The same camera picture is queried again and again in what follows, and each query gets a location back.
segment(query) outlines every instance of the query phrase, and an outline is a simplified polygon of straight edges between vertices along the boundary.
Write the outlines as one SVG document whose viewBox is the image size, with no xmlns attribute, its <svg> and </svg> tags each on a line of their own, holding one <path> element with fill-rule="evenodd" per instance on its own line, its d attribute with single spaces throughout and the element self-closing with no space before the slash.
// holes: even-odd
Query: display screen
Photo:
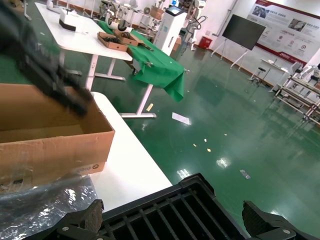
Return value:
<svg viewBox="0 0 320 240">
<path fill-rule="evenodd" d="M 246 49 L 252 50 L 265 29 L 265 26 L 258 23 L 232 15 L 222 36 Z"/>
</svg>

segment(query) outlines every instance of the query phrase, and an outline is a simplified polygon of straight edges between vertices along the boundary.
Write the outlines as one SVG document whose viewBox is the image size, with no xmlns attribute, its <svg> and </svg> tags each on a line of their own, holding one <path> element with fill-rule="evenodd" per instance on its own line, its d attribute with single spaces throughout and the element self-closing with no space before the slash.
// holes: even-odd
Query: green cloth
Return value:
<svg viewBox="0 0 320 240">
<path fill-rule="evenodd" d="M 113 34 L 112 30 L 104 21 L 98 21 L 98 25 L 108 34 Z M 158 49 L 140 33 L 133 30 L 131 32 L 140 40 L 143 40 L 146 45 L 154 49 L 150 51 L 144 46 L 128 47 L 133 53 L 133 58 L 140 64 L 141 71 L 133 78 L 154 86 L 163 88 L 177 102 L 184 98 L 184 73 L 185 68 Z"/>
</svg>

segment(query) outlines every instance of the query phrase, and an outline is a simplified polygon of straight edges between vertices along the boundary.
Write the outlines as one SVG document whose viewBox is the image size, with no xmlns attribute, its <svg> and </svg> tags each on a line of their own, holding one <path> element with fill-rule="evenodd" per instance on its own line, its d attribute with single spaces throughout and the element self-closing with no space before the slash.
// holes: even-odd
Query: black plastic crate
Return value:
<svg viewBox="0 0 320 240">
<path fill-rule="evenodd" d="M 196 174 L 102 215 L 99 234 L 112 240 L 244 240 L 248 235 Z"/>
</svg>

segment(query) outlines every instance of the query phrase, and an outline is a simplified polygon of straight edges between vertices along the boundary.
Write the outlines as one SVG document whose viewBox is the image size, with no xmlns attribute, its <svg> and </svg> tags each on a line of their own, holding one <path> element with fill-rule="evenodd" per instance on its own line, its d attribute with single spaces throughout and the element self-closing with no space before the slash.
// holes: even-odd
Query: green floor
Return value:
<svg viewBox="0 0 320 240">
<path fill-rule="evenodd" d="M 33 3 L 28 13 L 40 42 L 58 53 Z M 176 184 L 183 176 L 202 173 L 242 226 L 243 201 L 251 200 L 262 210 L 280 214 L 300 230 L 320 237 L 320 129 L 301 126 L 300 115 L 283 104 L 271 105 L 273 95 L 264 86 L 250 85 L 247 75 L 230 70 L 228 63 L 211 58 L 208 52 L 187 50 L 179 58 L 190 70 L 185 76 L 184 99 L 174 102 L 156 88 L 147 106 L 153 103 L 152 111 L 158 117 L 126 120 L 164 174 Z M 67 52 L 65 63 L 85 75 L 90 59 L 86 54 Z M 97 71 L 106 73 L 109 63 L 100 57 Z M 0 59 L 0 73 L 3 83 L 28 82 L 4 58 Z M 92 90 L 106 95 L 119 112 L 135 112 L 146 85 L 131 80 L 131 70 L 123 61 L 116 62 L 114 74 L 128 80 L 96 78 Z M 190 118 L 192 125 L 173 120 L 172 112 Z M 251 178 L 246 179 L 240 170 Z"/>
</svg>

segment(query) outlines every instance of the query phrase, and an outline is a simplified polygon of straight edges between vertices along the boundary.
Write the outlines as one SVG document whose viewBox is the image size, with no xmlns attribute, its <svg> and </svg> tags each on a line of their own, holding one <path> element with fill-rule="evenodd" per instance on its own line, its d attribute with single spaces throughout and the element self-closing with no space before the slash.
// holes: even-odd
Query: wall poster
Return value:
<svg viewBox="0 0 320 240">
<path fill-rule="evenodd" d="M 288 62 L 305 65 L 320 48 L 320 16 L 257 0 L 247 19 L 266 27 L 256 46 Z"/>
</svg>

